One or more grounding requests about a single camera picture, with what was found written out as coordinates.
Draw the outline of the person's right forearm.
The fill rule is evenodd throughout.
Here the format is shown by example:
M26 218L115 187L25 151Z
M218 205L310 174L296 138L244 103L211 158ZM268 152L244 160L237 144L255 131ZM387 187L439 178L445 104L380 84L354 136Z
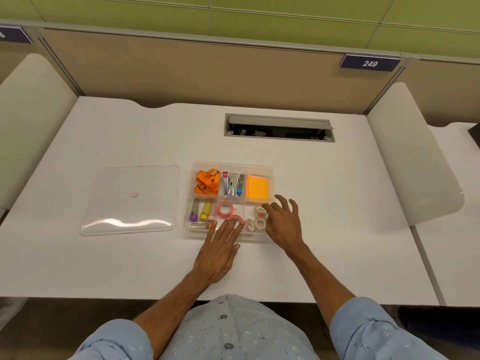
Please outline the person's right forearm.
M316 258L305 243L296 242L286 248L285 253L299 270L327 327L330 327L335 314L355 295Z

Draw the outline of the orange sticky note pad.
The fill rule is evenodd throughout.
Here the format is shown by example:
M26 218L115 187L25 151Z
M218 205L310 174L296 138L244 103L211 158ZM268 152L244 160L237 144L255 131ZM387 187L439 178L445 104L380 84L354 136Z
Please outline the orange sticky note pad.
M247 175L246 177L246 197L255 200L267 200L268 192L268 178L259 175Z

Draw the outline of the white desk side divider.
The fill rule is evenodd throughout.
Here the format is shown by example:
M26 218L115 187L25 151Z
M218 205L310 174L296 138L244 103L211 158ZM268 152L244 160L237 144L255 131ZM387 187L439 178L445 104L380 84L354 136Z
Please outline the white desk side divider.
M77 100L39 54L0 84L0 210L12 209Z
M392 84L366 118L409 226L463 208L464 191L405 83Z

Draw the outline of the clear plastic tray lid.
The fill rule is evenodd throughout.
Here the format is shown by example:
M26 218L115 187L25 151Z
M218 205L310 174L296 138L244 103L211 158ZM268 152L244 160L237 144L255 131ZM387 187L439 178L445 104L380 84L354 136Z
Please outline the clear plastic tray lid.
M81 236L173 230L179 174L177 165L99 169L83 217Z

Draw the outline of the person's right hand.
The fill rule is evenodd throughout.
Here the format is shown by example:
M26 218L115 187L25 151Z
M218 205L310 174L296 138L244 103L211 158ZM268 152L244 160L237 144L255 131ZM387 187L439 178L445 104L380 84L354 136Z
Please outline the person's right hand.
M301 221L300 218L291 216L289 200L280 194L275 194L274 197L279 201L279 203L275 201L278 204L278 211L268 214L265 231L288 257L292 257L305 247Z

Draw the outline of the clear plastic organizer tray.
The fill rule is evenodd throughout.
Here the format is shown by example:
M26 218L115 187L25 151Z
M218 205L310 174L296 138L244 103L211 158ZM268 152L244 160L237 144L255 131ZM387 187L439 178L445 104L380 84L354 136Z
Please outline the clear plastic organizer tray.
M244 174L245 181L247 175L257 175L268 178L268 199L248 199L246 197L246 182L244 181L244 191L241 197L239 196L224 196L223 195L223 176L222 172L228 171L229 174ZM239 215L245 221L246 219L257 218L255 206L273 201L274 193L274 170L270 166L265 165L247 165L247 164L232 164L232 163L217 163L197 161L192 164L190 171L189 185L187 188L187 195L184 204L183 217L181 221L182 228L189 232L192 238L200 239L201 234L207 233L208 230L191 230L190 223L208 223L199 220L203 205L207 199L212 199L216 204L216 217L218 226L223 223L226 218L220 217L217 213L217 205L221 201L230 201L235 210L233 214ZM199 199L198 221L190 222L189 215L194 199ZM266 235L265 230L255 230L254 232L246 232L244 229L238 239L240 242L258 242L267 243L270 239Z

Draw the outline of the person's left hand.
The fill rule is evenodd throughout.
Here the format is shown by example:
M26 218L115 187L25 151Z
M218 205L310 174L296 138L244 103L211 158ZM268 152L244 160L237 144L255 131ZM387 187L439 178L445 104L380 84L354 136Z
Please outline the person's left hand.
M230 259L233 245L243 230L244 223L237 222L228 240L221 240L221 228L215 229L211 242L204 241L195 259L192 272L207 287L219 282L231 270L234 259Z

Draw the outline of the light blue patterned shirt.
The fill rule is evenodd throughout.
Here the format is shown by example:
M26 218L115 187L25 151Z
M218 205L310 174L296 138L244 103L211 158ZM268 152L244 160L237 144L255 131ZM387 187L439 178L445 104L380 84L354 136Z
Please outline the light blue patterned shirt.
M397 326L373 299L355 297L334 315L330 337L341 360L448 360ZM69 360L153 360L133 321L106 322ZM307 335L265 305L226 294L188 311L158 360L319 360Z

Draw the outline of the person's left forearm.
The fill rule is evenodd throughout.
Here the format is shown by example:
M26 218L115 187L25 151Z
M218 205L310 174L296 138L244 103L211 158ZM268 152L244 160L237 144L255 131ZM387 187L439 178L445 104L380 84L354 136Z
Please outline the person's left forearm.
M146 333L153 360L165 351L172 336L199 296L217 283L222 274L205 274L199 270L190 271L162 299L134 319L135 324Z

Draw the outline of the beige desk partition panel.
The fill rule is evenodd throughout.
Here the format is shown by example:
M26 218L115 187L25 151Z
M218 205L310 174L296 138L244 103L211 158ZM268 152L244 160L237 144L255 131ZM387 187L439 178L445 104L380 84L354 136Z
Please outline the beige desk partition panel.
M85 96L363 114L393 72L340 68L344 54L43 29Z

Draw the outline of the dark blue number plate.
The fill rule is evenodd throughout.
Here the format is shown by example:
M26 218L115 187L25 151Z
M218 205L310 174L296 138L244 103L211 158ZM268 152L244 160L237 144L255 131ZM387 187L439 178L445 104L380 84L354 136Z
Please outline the dark blue number plate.
M377 72L393 72L400 62L401 58L399 57L345 54L339 68Z
M20 26L0 25L0 42L33 44L33 40Z

